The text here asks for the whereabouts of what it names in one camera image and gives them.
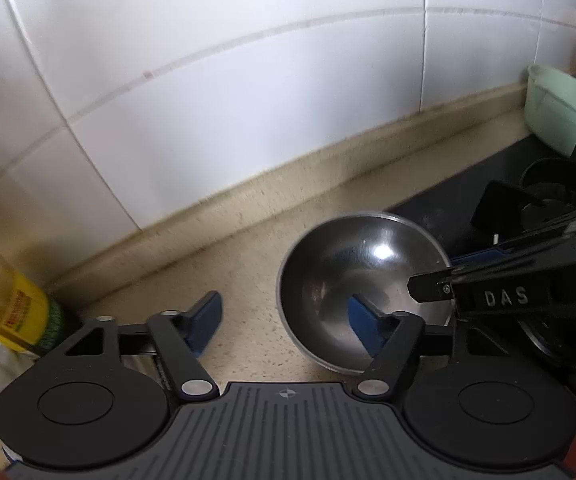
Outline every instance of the gas stove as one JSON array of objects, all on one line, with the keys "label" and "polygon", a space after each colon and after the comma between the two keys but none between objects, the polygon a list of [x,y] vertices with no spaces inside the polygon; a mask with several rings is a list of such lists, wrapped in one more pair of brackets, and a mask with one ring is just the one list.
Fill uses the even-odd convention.
[{"label": "gas stove", "polygon": [[[574,167],[562,173],[562,164]],[[575,172],[575,160],[528,137],[390,211],[459,261],[575,210],[576,177],[558,182]],[[430,326],[353,297],[351,326],[373,356],[356,383],[229,383],[220,392],[196,356],[222,308],[209,292],[187,312],[144,324],[102,316],[39,360],[0,395],[0,438],[20,458],[8,476],[555,480],[576,472],[570,320],[567,328],[547,317]],[[143,353],[154,354],[158,382],[121,364]],[[421,356],[449,364],[417,375]]]}]

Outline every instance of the round black pad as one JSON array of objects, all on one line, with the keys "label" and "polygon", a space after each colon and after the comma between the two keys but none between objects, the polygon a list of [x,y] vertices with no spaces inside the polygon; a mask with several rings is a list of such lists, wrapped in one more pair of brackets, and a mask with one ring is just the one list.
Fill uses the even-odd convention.
[{"label": "round black pad", "polygon": [[0,394],[0,438],[26,462],[90,469],[151,442],[167,413],[161,387],[118,359],[49,354]]},{"label": "round black pad", "polygon": [[39,411],[57,424],[88,424],[112,408],[110,390],[94,383],[68,383],[50,388],[39,399]]},{"label": "round black pad", "polygon": [[411,428],[466,466],[518,469],[562,458],[576,433],[576,400],[511,357],[472,356],[421,376],[404,399]]},{"label": "round black pad", "polygon": [[466,386],[459,405],[469,416],[489,424],[514,424],[532,412],[532,397],[514,384],[487,381]]}]

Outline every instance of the tile grout line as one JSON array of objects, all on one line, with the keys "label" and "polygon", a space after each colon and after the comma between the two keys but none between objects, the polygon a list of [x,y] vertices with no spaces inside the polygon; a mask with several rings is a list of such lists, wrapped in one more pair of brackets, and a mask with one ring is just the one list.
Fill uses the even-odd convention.
[{"label": "tile grout line", "polygon": [[47,142],[47,140],[50,140],[53,136],[55,136],[58,133],[58,131],[61,130],[62,128],[63,126],[61,124],[59,126],[56,126],[55,128],[52,128],[49,132],[43,134],[38,139],[34,140],[34,142],[32,142],[27,148],[21,150],[21,153],[19,153],[19,155],[13,157],[5,165],[4,168],[0,169],[0,179],[2,176],[4,176],[5,173],[8,173],[10,170],[13,170],[17,166],[17,164],[21,162],[26,156],[30,155],[31,152],[33,152],[44,142]]},{"label": "tile grout line", "polygon": [[421,88],[419,90],[419,112],[423,104],[423,86],[425,85],[425,49],[428,40],[428,0],[423,0],[423,46],[421,48]]},{"label": "tile grout line", "polygon": [[541,1],[540,6],[539,6],[539,29],[537,30],[537,43],[534,46],[534,58],[532,59],[532,63],[535,64],[537,63],[537,53],[539,52],[539,40],[542,36],[542,27],[543,27],[543,2],[544,0]]},{"label": "tile grout line", "polygon": [[[8,12],[10,12],[10,16],[11,16],[12,22],[14,23],[14,27],[17,31],[17,34],[20,36],[21,43],[23,43],[23,47],[24,47],[28,57],[30,58],[30,62],[32,63],[32,65],[34,67],[34,70],[37,74],[37,77],[39,77],[39,80],[41,81],[43,88],[45,88],[45,91],[48,94],[48,98],[50,99],[53,106],[55,107],[56,112],[59,114],[63,124],[65,124],[65,127],[68,129],[68,132],[70,133],[75,144],[78,146],[79,150],[81,151],[81,153],[84,155],[85,159],[90,164],[92,170],[97,174],[99,179],[101,179],[101,182],[103,182],[103,185],[110,192],[110,195],[113,197],[114,200],[116,200],[117,204],[119,204],[119,207],[122,209],[122,211],[126,214],[126,216],[133,223],[136,230],[141,231],[141,228],[138,226],[138,224],[136,224],[135,220],[132,218],[130,213],[128,213],[127,209],[124,207],[124,205],[120,202],[120,200],[114,194],[114,191],[110,188],[110,186],[105,181],[103,176],[101,176],[101,173],[99,172],[99,170],[97,169],[95,164],[92,162],[92,160],[90,159],[90,157],[88,156],[88,154],[84,150],[83,146],[79,142],[79,140],[76,138],[76,135],[74,134],[74,131],[72,131],[72,127],[71,127],[68,119],[65,117],[65,115],[63,113],[63,110],[61,110],[61,107],[56,102],[54,94],[53,94],[52,90],[50,89],[50,86],[48,85],[48,82],[46,81],[45,77],[43,76],[43,72],[41,72],[41,70],[39,69],[39,63],[37,62],[37,57],[35,56],[33,50],[30,47],[30,43],[31,43],[30,38],[28,37],[26,30],[24,30],[23,24],[21,22],[21,16],[20,16],[18,9],[16,8],[16,5],[14,4],[14,0],[5,0],[5,5],[7,6]],[[52,136],[49,136],[48,134],[46,134],[44,137],[42,137],[42,139],[45,142],[50,137],[52,137]],[[36,145],[34,148],[35,149],[38,148],[40,146],[40,144]]]},{"label": "tile grout line", "polygon": [[398,14],[410,14],[413,12],[423,12],[424,23],[426,22],[426,16],[428,12],[442,12],[445,14],[459,13],[459,14],[487,14],[491,16],[506,16],[509,18],[522,18],[524,20],[536,20],[539,22],[548,22],[555,25],[562,25],[563,27],[573,27],[568,23],[557,22],[556,20],[547,20],[545,18],[540,18],[539,16],[532,16],[530,14],[521,14],[519,12],[507,12],[504,10],[491,10],[491,9],[468,9],[465,7],[392,7],[388,9],[374,9],[374,10],[363,10],[358,12],[348,12],[346,14],[335,14],[333,16],[326,16],[324,18],[315,18],[312,20],[304,20],[302,22],[288,23],[286,25],[280,25],[279,27],[273,27],[264,29],[258,32],[253,32],[239,38],[234,38],[233,40],[225,41],[217,45],[209,46],[201,49],[187,56],[183,56],[172,60],[171,62],[161,65],[159,68],[152,70],[145,70],[144,73],[118,88],[108,92],[107,94],[99,97],[92,103],[85,105],[81,110],[74,112],[68,121],[75,122],[79,119],[87,116],[91,112],[97,110],[97,108],[102,107],[104,104],[112,101],[113,99],[132,91],[145,83],[157,79],[167,73],[173,72],[178,68],[183,68],[184,66],[190,65],[193,62],[206,59],[207,57],[214,56],[236,48],[238,46],[243,46],[246,44],[254,43],[255,41],[264,40],[265,38],[272,38],[274,36],[279,36],[287,32],[295,32],[297,30],[305,30],[307,28],[318,27],[321,25],[332,25],[334,23],[346,22],[350,20],[357,20],[362,18],[376,18],[379,16],[396,16]]}]

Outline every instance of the bottle label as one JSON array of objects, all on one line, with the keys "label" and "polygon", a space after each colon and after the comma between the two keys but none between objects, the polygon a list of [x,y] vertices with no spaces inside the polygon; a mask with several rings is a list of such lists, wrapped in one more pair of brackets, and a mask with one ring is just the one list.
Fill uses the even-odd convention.
[{"label": "bottle label", "polygon": [[0,321],[0,335],[10,335],[12,340],[33,346],[46,331],[49,317],[48,297],[38,286],[17,272],[10,303]]},{"label": "bottle label", "polygon": [[73,332],[61,306],[17,272],[10,303],[0,321],[0,342],[17,352],[41,356],[68,335],[65,331]]}]

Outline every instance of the bowl rim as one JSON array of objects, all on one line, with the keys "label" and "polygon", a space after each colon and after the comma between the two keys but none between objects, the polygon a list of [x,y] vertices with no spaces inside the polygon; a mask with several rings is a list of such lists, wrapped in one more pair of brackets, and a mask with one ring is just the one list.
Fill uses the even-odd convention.
[{"label": "bowl rim", "polygon": [[286,320],[284,311],[283,311],[283,304],[281,302],[281,277],[283,276],[283,270],[288,262],[288,260],[290,259],[290,257],[292,256],[292,253],[294,252],[295,248],[297,247],[297,245],[299,245],[301,243],[301,241],[306,238],[309,234],[311,234],[311,232],[315,231],[316,229],[320,228],[321,226],[324,226],[326,224],[338,221],[338,220],[342,220],[345,218],[364,218],[364,217],[369,217],[369,218],[383,218],[386,220],[392,220],[394,222],[398,222],[404,225],[407,225],[408,227],[412,227],[412,229],[415,229],[417,232],[419,232],[422,236],[424,236],[428,241],[430,241],[430,243],[434,246],[434,248],[437,250],[439,256],[441,256],[441,258],[444,260],[444,263],[446,264],[446,267],[450,267],[450,258],[448,257],[448,254],[446,254],[446,251],[444,251],[444,248],[441,247],[441,245],[439,244],[439,242],[436,240],[436,238],[434,238],[433,235],[431,235],[428,231],[426,231],[423,227],[421,227],[420,225],[418,225],[417,223],[413,222],[412,220],[409,220],[408,218],[399,216],[399,215],[394,215],[391,213],[386,213],[383,211],[357,211],[357,212],[353,212],[353,213],[344,213],[344,214],[339,214],[337,216],[334,216],[332,218],[328,218],[322,222],[319,222],[318,224],[314,225],[313,227],[311,227],[310,229],[307,229],[291,246],[290,249],[288,250],[288,252],[286,252],[285,256],[283,257],[283,260],[281,261],[281,266],[279,267],[279,273],[277,274],[277,281],[276,281],[276,286],[274,287],[274,291],[275,291],[275,302],[276,302],[276,306],[277,306],[277,311],[279,313],[279,318],[281,319],[281,324],[283,325],[283,329],[287,332],[288,336],[290,337],[290,339],[292,340],[292,342],[294,343],[294,345],[302,352],[302,354],[306,355],[307,357],[309,357],[312,361],[316,362],[318,365],[327,368],[328,370],[331,370],[333,372],[337,372],[340,374],[345,374],[345,375],[352,375],[352,376],[357,376],[357,375],[361,375],[364,370],[353,370],[352,368],[345,368],[345,367],[340,367],[338,365],[332,364],[328,361],[326,361],[325,359],[319,357],[318,355],[316,355],[314,352],[311,352],[294,334],[294,332],[292,331],[292,329],[290,328],[290,325],[288,324],[288,321]]},{"label": "bowl rim", "polygon": [[548,92],[548,94],[553,99],[558,101],[560,104],[564,105],[566,108],[569,108],[570,110],[574,111],[574,113],[576,114],[576,106],[572,105],[565,98],[560,97],[556,93],[557,88],[554,88],[553,86],[546,86],[538,80],[540,73],[545,74],[548,72],[552,73],[552,74],[556,74],[557,76],[561,76],[562,79],[566,79],[567,81],[575,82],[575,83],[576,83],[576,77],[573,77],[570,74],[567,74],[566,72],[563,72],[563,71],[561,71],[558,68],[555,68],[553,66],[542,65],[539,63],[532,63],[532,65],[530,65],[527,68],[527,72],[528,72],[528,79],[532,80],[533,85],[535,85],[537,88],[543,90],[544,92]]}]

